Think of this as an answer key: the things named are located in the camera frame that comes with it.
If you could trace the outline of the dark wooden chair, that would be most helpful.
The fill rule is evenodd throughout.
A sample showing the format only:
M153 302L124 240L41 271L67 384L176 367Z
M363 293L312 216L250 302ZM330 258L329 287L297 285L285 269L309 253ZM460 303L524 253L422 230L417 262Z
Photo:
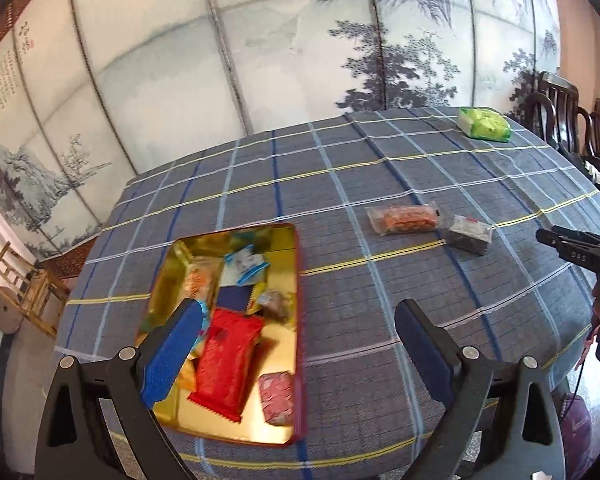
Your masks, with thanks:
M540 73L535 90L524 99L522 125L587 176L600 173L600 158L592 147L591 115L580 105L577 87L567 79Z

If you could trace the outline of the painted folding screen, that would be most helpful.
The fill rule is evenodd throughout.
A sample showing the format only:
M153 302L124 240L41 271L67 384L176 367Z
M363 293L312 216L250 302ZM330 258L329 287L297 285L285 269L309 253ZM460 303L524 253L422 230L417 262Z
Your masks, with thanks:
M52 258L166 162L347 112L515 113L559 58L556 0L1 0L0 214Z

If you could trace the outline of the green tissue pack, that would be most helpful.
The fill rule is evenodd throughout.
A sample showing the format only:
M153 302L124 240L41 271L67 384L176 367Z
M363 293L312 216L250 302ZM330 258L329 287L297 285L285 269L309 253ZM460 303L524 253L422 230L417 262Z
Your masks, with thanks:
M471 139L506 143L512 134L505 117L486 108L461 107L456 123Z

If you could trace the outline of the round stone millstone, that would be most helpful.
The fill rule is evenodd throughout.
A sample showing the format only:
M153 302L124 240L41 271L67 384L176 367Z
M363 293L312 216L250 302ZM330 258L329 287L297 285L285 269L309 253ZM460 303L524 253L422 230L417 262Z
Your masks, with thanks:
M20 330L23 314L12 304L14 293L0 287L0 331L4 335L13 335Z

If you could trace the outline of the plaid blue grey tablecloth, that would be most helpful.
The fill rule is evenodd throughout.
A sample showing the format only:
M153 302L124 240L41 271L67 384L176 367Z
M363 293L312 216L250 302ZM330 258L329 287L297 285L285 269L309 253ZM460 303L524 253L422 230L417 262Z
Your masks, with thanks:
M356 479L411 463L438 421L393 326L416 300L490 358L530 354L560 382L588 328L592 278L538 243L542 226L600 234L600 192L521 126L469 139L451 107L347 114L186 151L129 180L88 255L54 352L109 358L140 327L178 238L268 221L300 242L308 432L286 448L172 434L197 474ZM378 235L365 208L435 203L431 232ZM494 227L482 255L446 244L454 214Z

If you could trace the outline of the clear brown pastry packet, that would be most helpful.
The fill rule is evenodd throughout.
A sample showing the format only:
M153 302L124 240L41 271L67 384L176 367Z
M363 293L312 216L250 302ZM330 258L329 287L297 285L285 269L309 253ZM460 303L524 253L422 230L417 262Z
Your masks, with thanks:
M196 256L186 266L178 299L195 299L211 310L222 271L221 258Z

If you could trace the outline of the red gold toffee tin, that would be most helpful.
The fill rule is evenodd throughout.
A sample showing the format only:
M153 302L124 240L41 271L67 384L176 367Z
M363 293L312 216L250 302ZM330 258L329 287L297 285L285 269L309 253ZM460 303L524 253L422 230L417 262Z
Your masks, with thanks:
M144 340L184 300L201 333L158 421L196 437L282 448L306 431L300 244L290 223L182 237L161 263L137 332Z

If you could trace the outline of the yellow-edged clear candy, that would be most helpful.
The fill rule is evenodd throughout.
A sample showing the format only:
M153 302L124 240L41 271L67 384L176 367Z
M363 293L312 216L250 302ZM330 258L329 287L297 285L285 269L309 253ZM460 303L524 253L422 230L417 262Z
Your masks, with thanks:
M268 287L259 282L251 289L246 307L246 315L264 315L275 318L279 322L287 322L291 318L292 295L277 288Z

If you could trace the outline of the orange snack packet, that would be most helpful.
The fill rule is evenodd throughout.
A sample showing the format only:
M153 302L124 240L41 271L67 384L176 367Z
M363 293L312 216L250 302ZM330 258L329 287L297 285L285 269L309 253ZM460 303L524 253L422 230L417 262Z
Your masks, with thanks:
M188 356L182 364L178 377L176 378L178 388L188 392L197 390L195 359Z

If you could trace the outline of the red snack packet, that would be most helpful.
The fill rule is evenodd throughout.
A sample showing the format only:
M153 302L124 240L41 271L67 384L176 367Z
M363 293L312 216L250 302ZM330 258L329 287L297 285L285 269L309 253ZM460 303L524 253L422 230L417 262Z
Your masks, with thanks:
M263 326L260 316L215 308L196 371L197 390L188 400L241 422L253 350Z

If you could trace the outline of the navy light-blue snack pack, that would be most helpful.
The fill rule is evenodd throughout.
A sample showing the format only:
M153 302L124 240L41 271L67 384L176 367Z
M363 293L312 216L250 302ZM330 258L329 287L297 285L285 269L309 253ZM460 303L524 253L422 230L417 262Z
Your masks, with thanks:
M215 305L226 310L245 313L250 304L253 287L253 284L238 285L235 275L223 273L216 293Z

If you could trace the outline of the pink white cake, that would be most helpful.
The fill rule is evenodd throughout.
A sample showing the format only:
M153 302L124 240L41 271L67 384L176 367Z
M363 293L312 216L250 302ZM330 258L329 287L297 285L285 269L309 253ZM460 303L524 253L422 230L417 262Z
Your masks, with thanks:
M258 389L265 421L272 426L290 426L294 420L294 376L289 372L263 374Z

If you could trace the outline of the dark seaweed snack packet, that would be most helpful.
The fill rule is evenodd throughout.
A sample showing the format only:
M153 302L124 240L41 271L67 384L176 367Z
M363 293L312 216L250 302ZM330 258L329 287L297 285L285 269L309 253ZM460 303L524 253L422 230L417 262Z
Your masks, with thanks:
M491 243L494 227L473 218L454 214L445 221L443 237L446 244L474 255L484 255Z

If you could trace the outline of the purple bag on floor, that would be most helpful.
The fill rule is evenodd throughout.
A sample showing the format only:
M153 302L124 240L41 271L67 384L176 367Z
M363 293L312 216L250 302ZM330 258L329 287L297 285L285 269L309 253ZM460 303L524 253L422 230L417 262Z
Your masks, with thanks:
M584 400L567 393L559 413L562 445L564 446L566 478L581 479L591 463L591 416Z

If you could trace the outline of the small blue-edged clear candy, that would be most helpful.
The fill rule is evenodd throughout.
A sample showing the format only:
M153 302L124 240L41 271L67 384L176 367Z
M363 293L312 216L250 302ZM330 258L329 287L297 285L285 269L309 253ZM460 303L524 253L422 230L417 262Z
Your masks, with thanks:
M254 285L264 280L265 270L270 263L264 255L257 254L253 244L249 244L237 252L225 255L220 278L222 286Z

